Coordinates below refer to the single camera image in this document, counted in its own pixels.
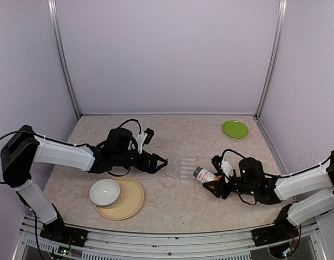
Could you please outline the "orange pill bottle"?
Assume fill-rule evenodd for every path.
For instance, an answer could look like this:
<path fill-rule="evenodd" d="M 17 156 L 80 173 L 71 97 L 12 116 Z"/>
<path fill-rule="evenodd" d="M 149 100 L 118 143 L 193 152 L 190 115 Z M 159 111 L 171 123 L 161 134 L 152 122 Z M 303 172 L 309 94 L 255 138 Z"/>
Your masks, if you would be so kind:
<path fill-rule="evenodd" d="M 193 176 L 195 177 L 196 180 L 202 183 L 209 183 L 211 181 L 220 180 L 219 177 L 217 177 L 215 174 L 213 174 L 212 172 L 203 167 L 197 167 L 193 172 Z"/>

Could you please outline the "clear plastic pill organizer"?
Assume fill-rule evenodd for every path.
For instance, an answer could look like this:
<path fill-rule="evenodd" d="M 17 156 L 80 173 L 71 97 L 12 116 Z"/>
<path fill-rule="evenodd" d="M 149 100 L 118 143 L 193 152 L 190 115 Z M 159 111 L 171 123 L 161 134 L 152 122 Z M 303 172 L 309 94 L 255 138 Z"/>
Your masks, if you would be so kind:
<path fill-rule="evenodd" d="M 196 167 L 198 165 L 198 158 L 194 156 L 182 155 L 178 158 L 178 177 L 182 182 L 190 183 L 195 181 L 195 176 L 193 175 Z"/>

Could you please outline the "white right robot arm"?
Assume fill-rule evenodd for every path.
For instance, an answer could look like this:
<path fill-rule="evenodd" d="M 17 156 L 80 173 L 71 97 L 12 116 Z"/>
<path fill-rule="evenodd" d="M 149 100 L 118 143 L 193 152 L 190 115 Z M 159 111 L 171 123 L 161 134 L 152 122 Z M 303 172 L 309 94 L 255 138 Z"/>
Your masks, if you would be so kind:
<path fill-rule="evenodd" d="M 323 162 L 288 175 L 265 173 L 262 163 L 253 157 L 241 158 L 239 175 L 223 155 L 214 156 L 212 164 L 216 173 L 202 168 L 196 178 L 217 198 L 227 199 L 236 193 L 252 196 L 255 203 L 275 205 L 300 194 L 314 193 L 281 209 L 270 229 L 270 235 L 277 241 L 284 239 L 292 226 L 334 209 L 334 150 Z"/>

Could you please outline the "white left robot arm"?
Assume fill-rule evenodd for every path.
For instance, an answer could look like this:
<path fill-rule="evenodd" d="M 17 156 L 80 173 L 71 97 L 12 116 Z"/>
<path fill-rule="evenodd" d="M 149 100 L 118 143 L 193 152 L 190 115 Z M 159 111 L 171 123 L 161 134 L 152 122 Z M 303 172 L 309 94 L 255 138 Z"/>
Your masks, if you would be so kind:
<path fill-rule="evenodd" d="M 62 218 L 56 207 L 34 182 L 30 173 L 34 163 L 61 165 L 93 174 L 110 172 L 113 167 L 136 168 L 154 174 L 168 164 L 167 159 L 143 149 L 154 136 L 150 128 L 134 137 L 130 130 L 119 126 L 111 129 L 106 140 L 96 146 L 54 140 L 34 132 L 29 125 L 8 133 L 8 136 L 11 138 L 0 152 L 1 183 L 16 191 L 21 201 L 48 225 L 48 232 L 58 241 L 69 236 L 69 228 L 60 222 Z"/>

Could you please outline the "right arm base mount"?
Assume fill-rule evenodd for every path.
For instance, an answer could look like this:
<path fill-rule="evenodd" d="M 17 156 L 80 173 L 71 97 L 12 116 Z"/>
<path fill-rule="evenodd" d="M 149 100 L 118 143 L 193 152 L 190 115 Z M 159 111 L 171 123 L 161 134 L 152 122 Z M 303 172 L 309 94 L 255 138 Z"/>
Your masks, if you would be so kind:
<path fill-rule="evenodd" d="M 299 228 L 287 220 L 290 207 L 291 204 L 281 209 L 277 218 L 273 221 L 273 225 L 251 231 L 255 246 L 273 244 L 300 235 Z"/>

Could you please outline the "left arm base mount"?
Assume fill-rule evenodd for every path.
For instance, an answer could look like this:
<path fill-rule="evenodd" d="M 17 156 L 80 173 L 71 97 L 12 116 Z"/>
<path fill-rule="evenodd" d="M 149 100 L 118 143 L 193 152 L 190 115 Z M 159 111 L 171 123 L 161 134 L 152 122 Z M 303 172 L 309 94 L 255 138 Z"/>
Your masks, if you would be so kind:
<path fill-rule="evenodd" d="M 84 247 L 88 231 L 60 223 L 43 224 L 40 236 L 48 240 L 68 244 L 70 246 Z"/>

